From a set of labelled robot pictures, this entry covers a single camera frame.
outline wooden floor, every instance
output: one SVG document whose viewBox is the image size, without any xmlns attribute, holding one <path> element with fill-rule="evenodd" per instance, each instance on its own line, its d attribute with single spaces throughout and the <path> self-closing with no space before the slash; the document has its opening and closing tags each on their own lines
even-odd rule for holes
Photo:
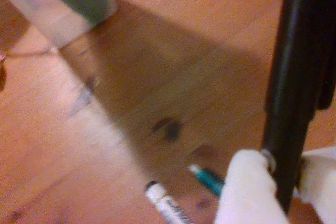
<svg viewBox="0 0 336 224">
<path fill-rule="evenodd" d="M 152 179 L 212 223 L 218 200 L 188 165 L 225 176 L 260 147 L 281 0 L 118 3 L 57 52 L 1 0 L 1 223 L 164 223 Z M 334 143 L 335 112 L 318 112 L 306 150 Z M 289 218 L 320 223 L 298 201 Z"/>
</svg>

